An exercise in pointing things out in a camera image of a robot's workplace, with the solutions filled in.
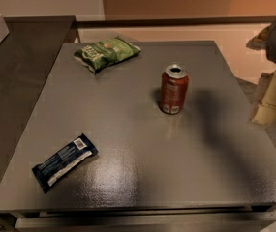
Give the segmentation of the red coke can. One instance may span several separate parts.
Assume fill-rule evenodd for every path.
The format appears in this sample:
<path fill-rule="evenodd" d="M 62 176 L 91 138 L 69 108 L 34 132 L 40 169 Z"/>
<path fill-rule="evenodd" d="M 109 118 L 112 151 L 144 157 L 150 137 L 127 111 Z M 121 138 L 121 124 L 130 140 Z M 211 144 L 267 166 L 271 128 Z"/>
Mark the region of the red coke can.
<path fill-rule="evenodd" d="M 179 113 L 184 106 L 188 85 L 187 70 L 179 64 L 168 65 L 162 73 L 161 110 L 169 115 Z"/>

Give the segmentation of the green jalapeno chip bag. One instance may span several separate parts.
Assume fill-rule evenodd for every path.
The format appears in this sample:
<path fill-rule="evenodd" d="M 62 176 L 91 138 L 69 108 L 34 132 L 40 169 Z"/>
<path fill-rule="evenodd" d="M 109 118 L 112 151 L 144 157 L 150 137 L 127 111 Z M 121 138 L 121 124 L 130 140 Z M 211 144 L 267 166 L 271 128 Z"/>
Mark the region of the green jalapeno chip bag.
<path fill-rule="evenodd" d="M 93 74 L 140 54 L 140 48 L 120 37 L 89 43 L 74 53 L 74 58 Z"/>

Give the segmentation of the grey drawer front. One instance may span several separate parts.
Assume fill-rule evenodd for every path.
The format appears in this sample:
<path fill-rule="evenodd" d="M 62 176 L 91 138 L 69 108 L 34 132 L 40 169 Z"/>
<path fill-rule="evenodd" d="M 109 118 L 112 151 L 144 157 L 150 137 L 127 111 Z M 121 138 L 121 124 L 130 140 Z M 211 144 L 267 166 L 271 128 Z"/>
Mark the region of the grey drawer front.
<path fill-rule="evenodd" d="M 261 232 L 270 213 L 19 218 L 18 232 Z"/>

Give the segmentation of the dark blue snack bar wrapper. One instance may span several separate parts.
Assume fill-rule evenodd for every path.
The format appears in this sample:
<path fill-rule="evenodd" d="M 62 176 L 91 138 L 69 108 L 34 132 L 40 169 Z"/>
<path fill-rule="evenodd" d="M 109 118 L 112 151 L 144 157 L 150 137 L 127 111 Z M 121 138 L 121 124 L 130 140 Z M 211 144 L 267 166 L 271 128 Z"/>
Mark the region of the dark blue snack bar wrapper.
<path fill-rule="evenodd" d="M 32 172 L 42 191 L 47 193 L 57 181 L 73 168 L 97 153 L 98 150 L 94 144 L 85 134 L 81 134 L 43 163 L 34 166 Z"/>

